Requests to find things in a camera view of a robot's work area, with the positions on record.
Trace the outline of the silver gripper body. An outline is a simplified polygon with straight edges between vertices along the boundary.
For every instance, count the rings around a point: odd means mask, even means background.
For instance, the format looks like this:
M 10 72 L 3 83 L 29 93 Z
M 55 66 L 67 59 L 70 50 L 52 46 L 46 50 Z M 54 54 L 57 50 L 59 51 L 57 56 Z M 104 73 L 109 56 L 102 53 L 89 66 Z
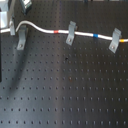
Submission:
M 7 28 L 11 17 L 12 0 L 0 0 L 0 28 Z

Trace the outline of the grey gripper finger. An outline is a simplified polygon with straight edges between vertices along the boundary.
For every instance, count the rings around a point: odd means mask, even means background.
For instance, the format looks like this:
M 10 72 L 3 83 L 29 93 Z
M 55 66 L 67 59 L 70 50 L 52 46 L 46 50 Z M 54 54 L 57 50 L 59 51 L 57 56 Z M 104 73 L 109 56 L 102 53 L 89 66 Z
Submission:
M 15 26 L 14 26 L 14 21 L 13 20 L 10 20 L 9 27 L 10 27 L 10 34 L 12 36 L 14 36 L 15 35 Z

